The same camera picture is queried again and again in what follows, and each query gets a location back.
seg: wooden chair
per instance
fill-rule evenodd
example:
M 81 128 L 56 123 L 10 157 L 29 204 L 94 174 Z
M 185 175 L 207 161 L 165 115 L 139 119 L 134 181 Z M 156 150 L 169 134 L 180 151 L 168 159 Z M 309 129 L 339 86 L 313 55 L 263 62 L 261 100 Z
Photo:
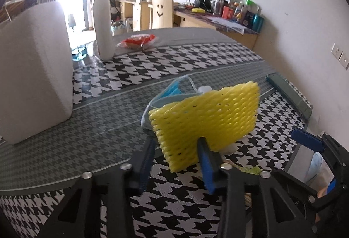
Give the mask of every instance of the wooden chair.
M 173 27 L 173 0 L 152 0 L 152 29 Z

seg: yellow foam net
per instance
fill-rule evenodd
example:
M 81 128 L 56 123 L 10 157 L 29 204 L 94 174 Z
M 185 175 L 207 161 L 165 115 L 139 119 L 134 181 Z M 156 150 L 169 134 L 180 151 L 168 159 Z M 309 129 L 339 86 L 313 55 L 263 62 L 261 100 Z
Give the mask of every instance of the yellow foam net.
M 236 142 L 254 129 L 259 88 L 252 81 L 213 90 L 149 111 L 151 126 L 172 172 L 198 162 L 197 140 L 212 151 Z

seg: white sheet of paper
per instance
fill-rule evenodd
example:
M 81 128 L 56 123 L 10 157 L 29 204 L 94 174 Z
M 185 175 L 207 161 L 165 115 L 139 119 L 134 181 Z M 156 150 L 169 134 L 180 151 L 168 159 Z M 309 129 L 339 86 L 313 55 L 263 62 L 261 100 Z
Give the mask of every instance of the white sheet of paper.
M 209 19 L 216 24 L 220 24 L 223 26 L 226 26 L 238 33 L 240 33 L 241 35 L 244 34 L 244 29 L 245 27 L 242 26 L 241 24 L 235 23 L 235 22 L 230 22 L 227 19 L 221 18 L 221 17 L 209 17 Z

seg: wall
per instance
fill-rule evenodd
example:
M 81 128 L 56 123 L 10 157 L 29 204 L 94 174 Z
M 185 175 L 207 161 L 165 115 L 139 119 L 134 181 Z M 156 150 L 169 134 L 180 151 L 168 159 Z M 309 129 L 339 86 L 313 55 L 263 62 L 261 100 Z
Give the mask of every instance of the wall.
M 349 56 L 349 5 L 345 0 L 253 1 L 267 18 L 255 51 L 295 83 L 320 115 L 320 129 L 349 150 L 349 71 L 330 52 L 336 42 Z

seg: spray bottle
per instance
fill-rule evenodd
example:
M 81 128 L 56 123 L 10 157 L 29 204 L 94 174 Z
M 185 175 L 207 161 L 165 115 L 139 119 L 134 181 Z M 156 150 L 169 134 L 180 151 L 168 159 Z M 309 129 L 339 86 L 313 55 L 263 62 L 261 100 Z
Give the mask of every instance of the spray bottle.
M 103 61 L 111 60 L 115 47 L 111 34 L 110 0 L 92 0 L 92 15 L 99 56 Z

